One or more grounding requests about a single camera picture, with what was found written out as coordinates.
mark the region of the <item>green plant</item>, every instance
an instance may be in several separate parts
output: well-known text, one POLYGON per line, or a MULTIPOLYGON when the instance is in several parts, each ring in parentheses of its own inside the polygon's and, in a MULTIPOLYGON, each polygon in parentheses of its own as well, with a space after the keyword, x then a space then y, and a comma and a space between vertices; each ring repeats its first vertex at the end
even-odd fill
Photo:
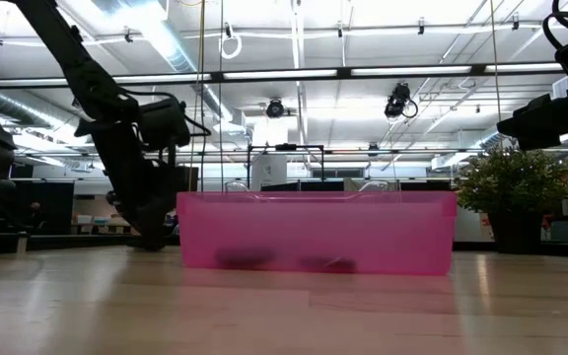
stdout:
POLYGON ((568 159, 495 147, 461 172, 459 206, 485 213, 546 211, 568 195, 568 159))

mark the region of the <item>ductwork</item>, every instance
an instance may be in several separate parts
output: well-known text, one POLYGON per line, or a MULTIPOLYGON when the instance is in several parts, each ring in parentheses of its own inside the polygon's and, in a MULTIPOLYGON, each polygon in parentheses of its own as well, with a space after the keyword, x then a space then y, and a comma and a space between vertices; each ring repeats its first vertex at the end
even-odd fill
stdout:
POLYGON ((28 92, 0 93, 0 114, 17 119, 19 124, 48 127, 52 131, 49 135, 63 142, 86 140, 74 137, 78 121, 83 118, 28 92))
MULTIPOLYGON (((496 124, 483 131, 460 131, 457 133, 460 148, 487 149, 500 143, 505 136, 497 130, 496 124)), ((431 169, 452 167, 464 159, 472 157, 474 153, 454 153, 431 160, 431 169)))
MULTIPOLYGON (((167 20, 167 9, 158 0, 93 0, 93 3, 108 17, 124 21, 124 25, 136 28, 143 37, 166 59, 175 72, 196 72, 197 66, 185 50, 182 37, 167 20)), ((192 89, 201 95, 207 107, 228 122, 233 115, 221 103, 209 86, 192 85, 192 89)))

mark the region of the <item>fluorescent light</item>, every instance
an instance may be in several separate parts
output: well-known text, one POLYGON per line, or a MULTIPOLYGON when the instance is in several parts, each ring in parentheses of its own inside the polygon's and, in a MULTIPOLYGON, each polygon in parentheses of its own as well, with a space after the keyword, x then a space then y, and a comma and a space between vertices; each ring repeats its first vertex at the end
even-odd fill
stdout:
POLYGON ((17 146, 25 147, 39 152, 72 152, 71 149, 64 148, 62 144, 50 142, 48 140, 35 137, 25 132, 22 134, 15 134, 12 136, 12 138, 17 146))
POLYGON ((165 75, 135 75, 135 76, 120 76, 114 77, 117 84, 141 84, 147 82, 191 82, 196 80, 211 80, 212 76, 209 74, 165 74, 165 75))
POLYGON ((562 134, 562 135, 560 136, 560 143, 564 143, 564 142, 566 142, 566 141, 568 141, 568 133, 567 133, 567 134, 562 134))
POLYGON ((413 74, 466 74, 471 66, 430 66, 403 68, 365 68, 352 69, 352 76, 366 75, 413 75, 413 74))
POLYGON ((67 85, 65 78, 53 79, 0 79, 0 87, 15 87, 15 86, 29 86, 29 85, 42 85, 42 86, 59 86, 67 85))
POLYGON ((534 63, 534 64, 500 64, 488 65, 485 67, 486 73, 499 72, 520 72, 520 71, 554 71, 561 72, 562 66, 558 63, 534 63))
POLYGON ((315 78, 336 76, 335 69, 323 70, 281 70, 263 72, 240 72, 223 74, 225 79, 282 79, 282 78, 315 78))
POLYGON ((95 147, 96 144, 94 143, 80 143, 80 144, 63 144, 63 147, 68 148, 84 148, 84 147, 95 147))
POLYGON ((406 149, 402 150, 402 153, 412 153, 412 154, 443 154, 443 153, 455 153, 457 149, 406 149))

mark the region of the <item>dark object inside bin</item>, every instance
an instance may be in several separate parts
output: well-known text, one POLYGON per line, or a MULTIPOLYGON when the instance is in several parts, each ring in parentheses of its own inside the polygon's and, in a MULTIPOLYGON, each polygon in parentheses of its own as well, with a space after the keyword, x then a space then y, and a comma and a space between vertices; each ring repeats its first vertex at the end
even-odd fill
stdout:
POLYGON ((221 268, 258 270, 275 258, 275 253, 267 248, 222 248, 214 255, 221 268))

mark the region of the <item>security camera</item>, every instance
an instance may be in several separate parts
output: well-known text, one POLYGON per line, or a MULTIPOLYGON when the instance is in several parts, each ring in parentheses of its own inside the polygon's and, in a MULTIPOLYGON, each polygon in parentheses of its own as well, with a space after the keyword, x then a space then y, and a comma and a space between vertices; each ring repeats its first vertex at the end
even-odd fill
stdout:
MULTIPOLYGON (((371 150, 371 151, 377 151, 377 150, 379 150, 379 149, 380 149, 380 148, 379 148, 379 144, 378 144, 378 143, 370 143, 370 146, 369 146, 369 148, 368 148, 368 150, 371 150)), ((374 158, 374 157, 378 157, 379 155, 376 154, 376 153, 368 153, 368 156, 369 156, 370 158, 374 158)))
POLYGON ((413 118, 418 114, 418 105, 411 99, 411 91, 409 85, 406 83, 398 83, 393 92, 387 99, 385 106, 385 117, 388 119, 396 118, 404 115, 407 118, 413 118), (412 104, 415 106, 415 113, 413 115, 405 114, 407 105, 412 104))
POLYGON ((271 104, 266 108, 266 115, 270 118, 279 118, 284 115, 284 106, 281 99, 271 99, 271 104))

